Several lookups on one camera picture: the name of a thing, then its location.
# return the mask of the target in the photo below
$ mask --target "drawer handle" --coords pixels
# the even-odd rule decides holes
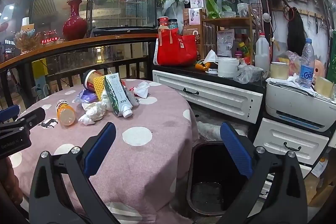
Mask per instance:
[[[191,91],[188,91],[186,88],[184,88],[183,91],[184,91],[185,93],[188,93],[188,94],[197,94],[197,95],[199,95],[199,92],[198,92],[198,91],[196,91],[196,92],[191,92]]]
[[[296,152],[297,152],[297,151],[300,151],[301,148],[302,148],[301,146],[299,146],[297,149],[295,149],[295,148],[293,148],[293,147],[288,147],[288,146],[287,146],[287,142],[284,142],[283,145],[284,145],[287,149],[292,150],[292,151],[296,151]]]

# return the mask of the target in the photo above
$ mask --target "black trash bin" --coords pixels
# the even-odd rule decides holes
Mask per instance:
[[[247,180],[239,173],[222,141],[198,144],[191,156],[188,204],[198,216],[221,216]]]

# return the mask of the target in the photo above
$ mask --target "black horse silhouette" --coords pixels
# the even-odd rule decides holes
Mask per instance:
[[[54,126],[52,125],[53,122],[58,123],[58,120],[50,119],[46,123],[45,122],[40,123],[39,126],[42,126],[44,128],[50,128],[50,127],[54,128]]]

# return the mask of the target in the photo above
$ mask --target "face mask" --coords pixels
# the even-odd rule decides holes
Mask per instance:
[[[210,50],[203,63],[206,64],[208,62],[218,62],[218,57],[213,50]]]

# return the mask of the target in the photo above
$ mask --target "red vase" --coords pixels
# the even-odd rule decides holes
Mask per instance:
[[[63,25],[63,35],[66,41],[82,39],[87,31],[87,21],[79,16],[79,5],[82,0],[70,0],[71,16]]]

